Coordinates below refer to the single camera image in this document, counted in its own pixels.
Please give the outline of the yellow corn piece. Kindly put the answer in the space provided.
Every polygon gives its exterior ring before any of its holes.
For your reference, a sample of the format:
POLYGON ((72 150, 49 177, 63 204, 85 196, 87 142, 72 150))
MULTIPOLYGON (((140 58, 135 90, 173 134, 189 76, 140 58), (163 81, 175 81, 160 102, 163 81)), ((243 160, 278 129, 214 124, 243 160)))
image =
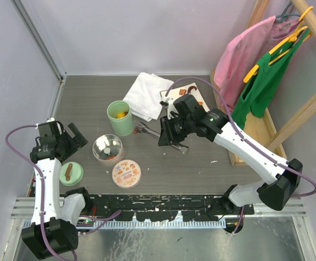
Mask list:
POLYGON ((123 118, 123 117, 125 117, 125 116, 126 116, 125 113, 118 113, 118 114, 116 115, 116 117, 117 117, 118 119, 121 119, 121 118, 123 118))

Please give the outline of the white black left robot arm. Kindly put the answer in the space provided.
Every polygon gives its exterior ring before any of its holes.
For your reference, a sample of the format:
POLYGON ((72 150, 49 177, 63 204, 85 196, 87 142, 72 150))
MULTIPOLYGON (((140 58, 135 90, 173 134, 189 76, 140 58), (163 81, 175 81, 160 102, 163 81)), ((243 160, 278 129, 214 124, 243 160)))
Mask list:
POLYGON ((88 143, 73 123, 69 128, 74 137, 54 118, 39 124, 37 145, 30 153, 36 180, 35 209, 30 226, 22 230, 22 240, 39 260, 74 252, 78 247, 78 217, 93 209, 84 187, 68 191, 60 202, 62 163, 88 143))

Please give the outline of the orange roasted food piece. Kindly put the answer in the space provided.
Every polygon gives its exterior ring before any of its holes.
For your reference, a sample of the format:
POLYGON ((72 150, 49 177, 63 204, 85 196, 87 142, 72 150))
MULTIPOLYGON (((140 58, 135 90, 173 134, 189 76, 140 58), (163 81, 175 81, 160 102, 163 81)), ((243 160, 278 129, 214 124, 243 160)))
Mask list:
POLYGON ((113 156, 107 157, 106 160, 112 160, 112 159, 114 159, 114 158, 116 158, 116 157, 117 157, 117 155, 113 155, 113 156))

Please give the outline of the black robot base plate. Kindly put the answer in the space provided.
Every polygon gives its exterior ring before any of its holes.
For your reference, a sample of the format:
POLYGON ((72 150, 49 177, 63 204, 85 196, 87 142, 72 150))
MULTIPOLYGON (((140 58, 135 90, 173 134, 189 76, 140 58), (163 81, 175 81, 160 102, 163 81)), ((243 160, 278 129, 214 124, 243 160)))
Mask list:
POLYGON ((184 222, 218 221, 227 215, 238 216, 240 207, 223 206, 220 196, 215 195, 126 195, 126 194, 93 194, 91 205, 86 207, 80 216, 92 216, 99 219, 110 217, 120 210, 116 221, 139 222, 149 220, 173 221, 178 214, 184 222))

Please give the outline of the tall green canister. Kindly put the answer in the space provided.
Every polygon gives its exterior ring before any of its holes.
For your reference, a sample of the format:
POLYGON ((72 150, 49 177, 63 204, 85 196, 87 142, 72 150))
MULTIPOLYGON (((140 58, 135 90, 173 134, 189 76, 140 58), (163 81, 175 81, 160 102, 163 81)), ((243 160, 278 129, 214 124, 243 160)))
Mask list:
POLYGON ((119 136, 127 136, 134 130, 134 123, 132 120, 130 105, 125 101, 114 101, 109 104, 107 108, 107 116, 112 125, 113 131, 119 136), (128 111, 128 115, 118 119, 116 115, 118 113, 124 113, 128 111))

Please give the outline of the round silver tin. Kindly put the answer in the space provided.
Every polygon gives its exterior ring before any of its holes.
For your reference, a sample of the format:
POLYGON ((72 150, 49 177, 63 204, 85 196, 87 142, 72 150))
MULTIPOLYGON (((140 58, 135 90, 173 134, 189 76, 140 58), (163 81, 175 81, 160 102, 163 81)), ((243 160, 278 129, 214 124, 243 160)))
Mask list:
POLYGON ((124 157, 123 143, 119 137, 105 134, 93 143, 92 153, 102 166, 114 166, 124 157))

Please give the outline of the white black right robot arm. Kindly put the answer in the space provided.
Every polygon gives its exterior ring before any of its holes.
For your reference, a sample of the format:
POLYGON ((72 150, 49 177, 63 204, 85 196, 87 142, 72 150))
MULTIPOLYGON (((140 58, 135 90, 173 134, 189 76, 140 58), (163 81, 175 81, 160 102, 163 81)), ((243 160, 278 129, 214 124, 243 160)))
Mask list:
POLYGON ((222 197, 225 212, 235 214, 252 203, 277 211, 284 208, 300 183, 300 161, 273 154, 233 125, 224 112, 217 108, 206 111, 190 94, 177 99, 163 96, 160 103, 167 116, 160 118, 159 146, 176 145, 195 133, 240 156, 261 177, 256 183, 230 186, 222 197))

